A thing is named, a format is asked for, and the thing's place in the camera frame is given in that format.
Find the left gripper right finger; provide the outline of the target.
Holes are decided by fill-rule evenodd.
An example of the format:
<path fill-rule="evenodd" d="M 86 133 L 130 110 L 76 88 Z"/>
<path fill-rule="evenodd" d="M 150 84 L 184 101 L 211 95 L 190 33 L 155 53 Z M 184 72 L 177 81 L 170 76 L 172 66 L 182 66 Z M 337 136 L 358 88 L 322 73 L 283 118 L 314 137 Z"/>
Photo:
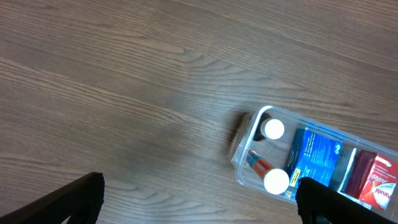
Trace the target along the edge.
<path fill-rule="evenodd" d="M 394 224 L 309 177 L 299 180 L 295 199 L 303 224 Z"/>

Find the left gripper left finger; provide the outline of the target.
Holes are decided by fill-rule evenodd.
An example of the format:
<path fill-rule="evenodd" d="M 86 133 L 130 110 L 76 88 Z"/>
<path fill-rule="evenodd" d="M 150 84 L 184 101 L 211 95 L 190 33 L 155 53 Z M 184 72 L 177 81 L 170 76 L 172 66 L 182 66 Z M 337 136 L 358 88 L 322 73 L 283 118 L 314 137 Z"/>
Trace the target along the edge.
<path fill-rule="evenodd" d="M 90 172 L 36 201 L 1 217 L 1 223 L 95 224 L 104 203 L 105 181 Z"/>

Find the white medicine box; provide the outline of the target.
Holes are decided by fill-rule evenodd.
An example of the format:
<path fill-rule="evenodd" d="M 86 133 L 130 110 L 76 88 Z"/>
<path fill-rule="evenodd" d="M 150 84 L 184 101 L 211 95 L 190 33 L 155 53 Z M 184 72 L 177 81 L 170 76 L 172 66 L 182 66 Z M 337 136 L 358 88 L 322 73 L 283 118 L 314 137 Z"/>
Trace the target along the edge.
<path fill-rule="evenodd" d="M 353 172 L 354 162 L 358 154 L 359 150 L 356 148 L 346 147 L 341 150 L 339 158 L 336 162 L 335 170 L 330 180 L 329 188 L 370 210 L 372 208 L 370 204 L 361 202 L 359 199 L 345 193 L 345 189 Z"/>

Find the orange tube white cap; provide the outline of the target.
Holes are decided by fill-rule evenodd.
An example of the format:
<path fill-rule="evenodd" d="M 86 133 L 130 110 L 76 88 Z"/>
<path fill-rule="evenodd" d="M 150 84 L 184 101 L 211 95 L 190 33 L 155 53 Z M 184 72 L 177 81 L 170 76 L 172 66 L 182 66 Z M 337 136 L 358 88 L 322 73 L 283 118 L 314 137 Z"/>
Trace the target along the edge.
<path fill-rule="evenodd" d="M 248 150 L 246 163 L 259 176 L 265 190 L 270 194 L 280 195 L 289 188 L 289 176 L 286 171 L 275 168 L 252 149 Z"/>

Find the blue medicine box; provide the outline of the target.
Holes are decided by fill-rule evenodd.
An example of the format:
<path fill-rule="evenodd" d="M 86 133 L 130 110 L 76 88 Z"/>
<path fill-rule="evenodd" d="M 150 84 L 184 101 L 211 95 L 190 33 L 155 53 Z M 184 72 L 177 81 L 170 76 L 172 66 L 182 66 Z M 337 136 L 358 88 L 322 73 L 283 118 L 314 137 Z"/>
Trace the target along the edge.
<path fill-rule="evenodd" d="M 329 186 L 344 137 L 341 133 L 313 124 L 287 129 L 282 142 L 289 150 L 284 166 L 289 176 L 289 188 L 283 197 L 295 201 L 299 180 L 303 177 Z"/>

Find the red medicine box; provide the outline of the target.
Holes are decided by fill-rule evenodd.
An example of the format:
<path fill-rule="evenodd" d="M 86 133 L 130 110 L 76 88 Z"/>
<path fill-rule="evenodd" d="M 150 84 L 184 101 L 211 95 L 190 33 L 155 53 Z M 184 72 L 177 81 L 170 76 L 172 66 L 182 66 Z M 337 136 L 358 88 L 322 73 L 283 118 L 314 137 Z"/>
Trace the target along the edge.
<path fill-rule="evenodd" d="M 397 183 L 397 163 L 382 154 L 361 151 L 344 193 L 380 210 L 386 210 Z"/>

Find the black bottle white cap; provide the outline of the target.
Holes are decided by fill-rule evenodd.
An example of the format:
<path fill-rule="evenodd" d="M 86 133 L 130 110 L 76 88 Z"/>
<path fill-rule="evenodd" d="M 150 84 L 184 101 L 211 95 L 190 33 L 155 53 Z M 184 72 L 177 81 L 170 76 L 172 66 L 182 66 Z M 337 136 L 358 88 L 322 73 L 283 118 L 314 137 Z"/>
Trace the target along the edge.
<path fill-rule="evenodd" d="M 279 119 L 273 118 L 268 113 L 263 113 L 256 128 L 253 140 L 276 140 L 281 138 L 284 132 L 285 126 Z"/>

